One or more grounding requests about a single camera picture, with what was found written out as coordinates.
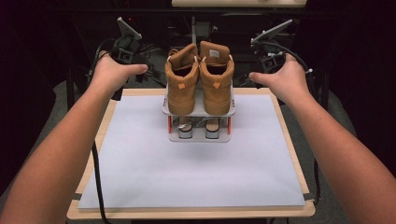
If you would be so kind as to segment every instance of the tan shoe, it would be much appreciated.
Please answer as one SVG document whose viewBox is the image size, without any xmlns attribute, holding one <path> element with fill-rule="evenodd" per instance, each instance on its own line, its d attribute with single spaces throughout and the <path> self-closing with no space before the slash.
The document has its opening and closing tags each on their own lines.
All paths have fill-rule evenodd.
<svg viewBox="0 0 396 224">
<path fill-rule="evenodd" d="M 199 76 L 198 50 L 189 44 L 181 51 L 172 49 L 165 63 L 168 108 L 174 115 L 189 115 L 194 109 L 195 87 Z"/>
<path fill-rule="evenodd" d="M 200 56 L 205 111 L 209 115 L 225 115 L 230 110 L 233 57 L 227 47 L 206 41 L 201 42 Z"/>
</svg>

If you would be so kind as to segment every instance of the human arm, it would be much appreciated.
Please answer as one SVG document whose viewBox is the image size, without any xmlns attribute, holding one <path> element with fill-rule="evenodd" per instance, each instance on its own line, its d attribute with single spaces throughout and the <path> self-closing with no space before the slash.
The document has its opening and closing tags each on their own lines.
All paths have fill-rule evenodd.
<svg viewBox="0 0 396 224">
<path fill-rule="evenodd" d="M 394 223 L 396 179 L 355 136 L 311 96 L 303 68 L 287 54 L 275 74 L 250 74 L 285 102 L 297 118 L 321 172 L 353 223 Z"/>
<path fill-rule="evenodd" d="M 89 88 L 23 165 L 0 223 L 64 223 L 110 97 L 147 69 L 108 55 L 99 61 Z"/>
</svg>

